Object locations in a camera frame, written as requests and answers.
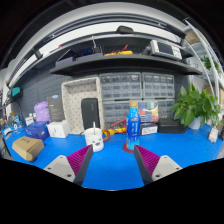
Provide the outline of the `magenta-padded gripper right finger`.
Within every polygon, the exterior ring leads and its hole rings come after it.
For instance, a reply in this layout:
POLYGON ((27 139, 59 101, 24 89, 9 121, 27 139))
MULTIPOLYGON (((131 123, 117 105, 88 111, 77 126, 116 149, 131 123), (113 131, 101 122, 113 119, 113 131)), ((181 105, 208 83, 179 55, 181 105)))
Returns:
POLYGON ((140 145, 134 146, 134 156, 145 185, 181 170, 168 155, 158 156, 140 145))

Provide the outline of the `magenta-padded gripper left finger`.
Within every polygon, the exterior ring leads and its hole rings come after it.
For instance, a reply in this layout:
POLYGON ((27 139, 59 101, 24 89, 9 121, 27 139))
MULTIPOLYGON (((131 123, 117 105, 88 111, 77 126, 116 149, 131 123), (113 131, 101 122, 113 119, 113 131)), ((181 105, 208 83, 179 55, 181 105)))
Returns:
POLYGON ((81 186, 84 182, 93 146, 85 146, 68 156, 59 155, 44 170, 81 186))

